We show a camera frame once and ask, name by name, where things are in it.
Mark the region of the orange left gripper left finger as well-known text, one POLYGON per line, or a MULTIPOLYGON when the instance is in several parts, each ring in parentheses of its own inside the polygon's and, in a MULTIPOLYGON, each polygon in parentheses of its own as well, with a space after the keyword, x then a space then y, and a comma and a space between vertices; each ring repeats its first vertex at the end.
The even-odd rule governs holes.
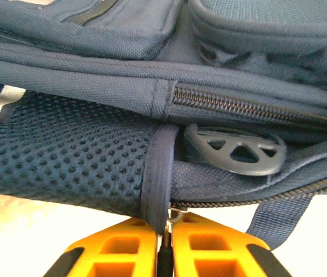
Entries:
POLYGON ((45 276, 156 276, 157 235, 130 218, 73 244, 45 276))

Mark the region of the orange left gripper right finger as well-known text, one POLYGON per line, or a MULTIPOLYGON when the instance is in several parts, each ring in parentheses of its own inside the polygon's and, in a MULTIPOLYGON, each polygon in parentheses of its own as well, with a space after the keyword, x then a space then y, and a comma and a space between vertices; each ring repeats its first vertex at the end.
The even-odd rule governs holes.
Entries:
POLYGON ((175 276, 290 276, 258 237, 186 213, 172 225, 175 276))

